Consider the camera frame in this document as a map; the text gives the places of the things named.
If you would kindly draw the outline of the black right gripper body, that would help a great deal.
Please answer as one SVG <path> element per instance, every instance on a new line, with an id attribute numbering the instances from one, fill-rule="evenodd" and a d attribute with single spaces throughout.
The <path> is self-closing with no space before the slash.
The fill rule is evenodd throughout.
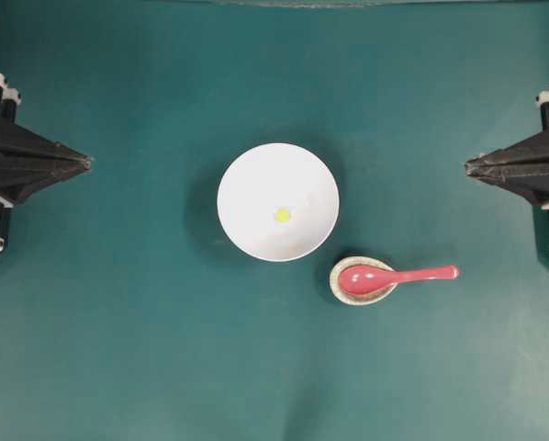
<path id="1" fill-rule="evenodd" d="M 549 223 L 549 89 L 536 97 L 543 129 L 505 149 L 465 163 L 465 174 L 526 199 Z"/>

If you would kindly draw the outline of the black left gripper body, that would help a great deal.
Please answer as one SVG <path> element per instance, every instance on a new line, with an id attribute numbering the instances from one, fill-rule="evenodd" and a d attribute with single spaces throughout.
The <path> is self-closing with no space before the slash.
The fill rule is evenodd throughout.
<path id="1" fill-rule="evenodd" d="M 31 195 L 88 172 L 92 159 L 15 123 L 19 92 L 0 74 L 0 254 L 13 207 Z"/>

